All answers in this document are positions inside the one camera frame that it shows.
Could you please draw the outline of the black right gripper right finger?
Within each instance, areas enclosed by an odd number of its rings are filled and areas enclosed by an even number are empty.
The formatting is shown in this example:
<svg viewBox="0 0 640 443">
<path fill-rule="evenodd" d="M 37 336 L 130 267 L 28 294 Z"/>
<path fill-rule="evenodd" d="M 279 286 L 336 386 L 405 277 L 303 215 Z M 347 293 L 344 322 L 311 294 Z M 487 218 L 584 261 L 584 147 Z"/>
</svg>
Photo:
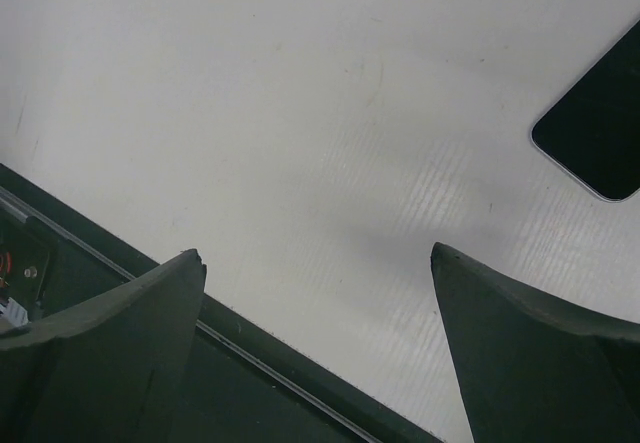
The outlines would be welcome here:
<svg viewBox="0 0 640 443">
<path fill-rule="evenodd" d="M 477 442 L 636 442 L 639 326 L 443 243 L 431 272 Z"/>
</svg>

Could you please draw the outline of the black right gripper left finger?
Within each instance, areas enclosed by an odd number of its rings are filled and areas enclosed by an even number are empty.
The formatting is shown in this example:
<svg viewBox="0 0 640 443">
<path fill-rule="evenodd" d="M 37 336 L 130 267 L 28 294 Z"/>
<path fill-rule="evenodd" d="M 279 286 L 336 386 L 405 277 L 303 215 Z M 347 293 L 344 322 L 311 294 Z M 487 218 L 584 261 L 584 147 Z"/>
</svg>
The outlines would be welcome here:
<svg viewBox="0 0 640 443">
<path fill-rule="evenodd" d="M 4 442 L 164 442 L 204 296 L 186 250 L 1 335 Z"/>
</svg>

